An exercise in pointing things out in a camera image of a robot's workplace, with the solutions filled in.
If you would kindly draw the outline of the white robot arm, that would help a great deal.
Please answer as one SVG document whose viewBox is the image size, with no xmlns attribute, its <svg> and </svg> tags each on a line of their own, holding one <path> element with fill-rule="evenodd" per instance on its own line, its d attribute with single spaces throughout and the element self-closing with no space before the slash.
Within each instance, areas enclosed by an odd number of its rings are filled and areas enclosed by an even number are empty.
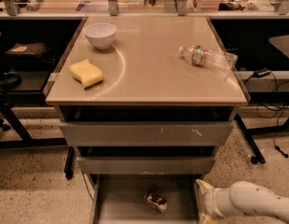
<svg viewBox="0 0 289 224">
<path fill-rule="evenodd" d="M 199 224 L 217 224 L 227 217 L 272 217 L 289 224 L 289 198 L 247 181 L 215 188 L 197 179 Z"/>
</svg>

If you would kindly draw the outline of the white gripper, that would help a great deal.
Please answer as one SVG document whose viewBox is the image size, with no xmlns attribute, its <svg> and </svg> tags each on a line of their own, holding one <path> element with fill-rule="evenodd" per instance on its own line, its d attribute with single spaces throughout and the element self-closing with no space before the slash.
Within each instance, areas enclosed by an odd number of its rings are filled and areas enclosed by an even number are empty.
<svg viewBox="0 0 289 224">
<path fill-rule="evenodd" d="M 205 193 L 203 203 L 207 213 L 200 213 L 200 224 L 218 224 L 215 218 L 220 218 L 222 216 L 216 202 L 218 188 L 213 189 L 211 184 L 201 179 L 197 179 L 196 183 L 199 185 L 200 192 Z"/>
</svg>

